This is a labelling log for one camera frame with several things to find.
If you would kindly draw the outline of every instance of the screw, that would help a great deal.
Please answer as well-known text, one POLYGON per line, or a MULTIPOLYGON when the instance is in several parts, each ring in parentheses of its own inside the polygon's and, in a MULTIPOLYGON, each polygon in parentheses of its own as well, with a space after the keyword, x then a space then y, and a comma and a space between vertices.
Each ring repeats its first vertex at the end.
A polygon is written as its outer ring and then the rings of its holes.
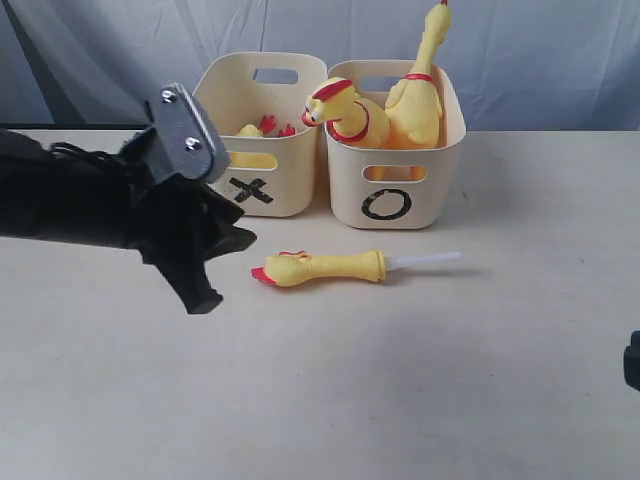
POLYGON ((197 138, 189 137, 184 141, 187 150, 200 150, 202 143, 197 138))
POLYGON ((173 103, 176 100, 176 94, 171 90, 162 91, 162 101, 164 103, 173 103))

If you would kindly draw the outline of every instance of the chicken beak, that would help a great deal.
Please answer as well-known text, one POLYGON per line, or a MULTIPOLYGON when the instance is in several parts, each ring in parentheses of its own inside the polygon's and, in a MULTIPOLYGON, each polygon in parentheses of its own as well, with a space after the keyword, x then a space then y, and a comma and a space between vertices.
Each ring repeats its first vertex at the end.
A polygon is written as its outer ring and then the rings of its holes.
POLYGON ((317 127, 317 123, 313 123, 311 118, 309 117, 309 112, 304 112, 301 117, 302 123, 304 123, 307 127, 317 127))
POLYGON ((256 280, 259 280, 260 282, 264 283, 265 285, 275 285, 276 282, 274 282, 273 280, 271 280, 266 272, 264 271, 264 267, 260 267, 260 268, 253 268, 251 270, 251 276, 253 278, 255 278, 256 280))

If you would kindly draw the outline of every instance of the gray wall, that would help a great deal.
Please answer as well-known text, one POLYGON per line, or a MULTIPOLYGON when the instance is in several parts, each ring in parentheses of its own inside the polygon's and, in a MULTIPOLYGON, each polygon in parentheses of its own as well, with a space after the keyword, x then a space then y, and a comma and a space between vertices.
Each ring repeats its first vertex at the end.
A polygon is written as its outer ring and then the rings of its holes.
MULTIPOLYGON (((0 122, 141 122, 148 88, 234 51, 414 58, 435 1, 2 0, 0 122)), ((437 63, 470 129, 638 129, 640 1, 449 3, 437 63)))

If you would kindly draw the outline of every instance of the black object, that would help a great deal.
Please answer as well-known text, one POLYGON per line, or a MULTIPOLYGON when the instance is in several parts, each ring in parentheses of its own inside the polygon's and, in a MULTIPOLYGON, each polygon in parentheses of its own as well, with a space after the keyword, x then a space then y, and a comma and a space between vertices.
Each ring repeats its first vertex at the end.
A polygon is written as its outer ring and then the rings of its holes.
POLYGON ((630 345, 624 351, 624 381, 640 392, 640 331, 633 332, 630 345))
POLYGON ((44 149, 0 129, 0 236, 135 249, 190 314, 222 296, 204 263, 247 249, 244 211, 211 188, 229 155, 208 117, 172 84, 147 102, 151 126, 117 154, 68 143, 44 149))

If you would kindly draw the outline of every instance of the black o symbol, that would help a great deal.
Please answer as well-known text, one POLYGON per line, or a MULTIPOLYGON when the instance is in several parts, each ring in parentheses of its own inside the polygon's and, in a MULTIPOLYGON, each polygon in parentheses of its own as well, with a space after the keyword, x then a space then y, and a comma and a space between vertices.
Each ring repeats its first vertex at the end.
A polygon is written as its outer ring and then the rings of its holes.
POLYGON ((399 190, 397 188, 383 188, 382 190, 378 190, 365 198, 362 203, 362 213, 373 220, 397 220, 409 213, 412 205, 413 202, 411 201, 411 197, 404 190, 399 190), (371 211, 371 205, 386 193, 395 193, 396 195, 400 195, 402 197, 402 207, 396 213, 392 213, 391 215, 378 215, 377 213, 373 213, 371 211))

